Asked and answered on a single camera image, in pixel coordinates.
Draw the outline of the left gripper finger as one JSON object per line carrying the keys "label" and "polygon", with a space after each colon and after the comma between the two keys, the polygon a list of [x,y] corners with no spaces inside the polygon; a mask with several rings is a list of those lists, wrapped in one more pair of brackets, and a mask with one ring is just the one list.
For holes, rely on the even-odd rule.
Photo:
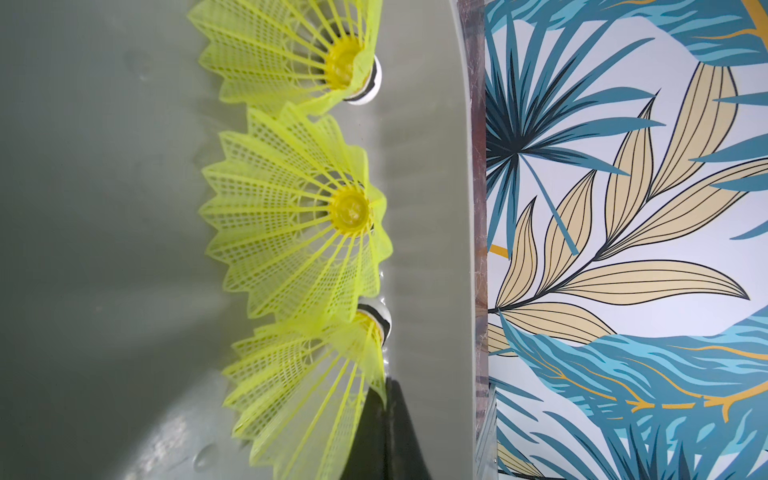
{"label": "left gripper finger", "polygon": [[367,396],[342,480],[428,480],[414,426],[398,381],[386,379],[387,401]]}

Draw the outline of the yellow-green shuttlecock three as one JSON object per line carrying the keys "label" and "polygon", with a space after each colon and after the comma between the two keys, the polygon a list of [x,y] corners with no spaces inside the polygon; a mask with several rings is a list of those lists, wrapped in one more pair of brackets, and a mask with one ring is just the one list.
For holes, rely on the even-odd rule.
{"label": "yellow-green shuttlecock three", "polygon": [[392,324],[384,303],[361,298],[351,320],[317,334],[271,323],[234,343],[223,405],[238,415],[232,436],[249,444],[250,466],[275,479],[340,478],[367,398],[387,399]]}

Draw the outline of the yellow-green shuttlecock one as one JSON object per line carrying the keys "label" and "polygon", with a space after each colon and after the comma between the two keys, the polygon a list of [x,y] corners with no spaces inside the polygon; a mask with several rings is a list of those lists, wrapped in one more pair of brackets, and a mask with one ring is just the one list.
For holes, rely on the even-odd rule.
{"label": "yellow-green shuttlecock one", "polygon": [[246,295],[252,319],[349,320],[380,293],[393,252],[366,150],[332,116],[294,104],[276,115],[252,107],[246,119],[245,132],[220,134],[224,158],[202,171],[214,193],[200,208],[215,231],[206,252],[227,268],[224,290]]}

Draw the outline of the yellow-green shuttlecock two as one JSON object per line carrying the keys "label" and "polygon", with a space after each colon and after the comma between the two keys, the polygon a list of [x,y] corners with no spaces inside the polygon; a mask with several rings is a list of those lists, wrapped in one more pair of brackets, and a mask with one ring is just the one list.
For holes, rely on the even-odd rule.
{"label": "yellow-green shuttlecock two", "polygon": [[272,116],[286,103],[322,115],[374,97],[380,1],[201,1],[188,13],[208,40],[200,65],[222,79],[219,98]]}

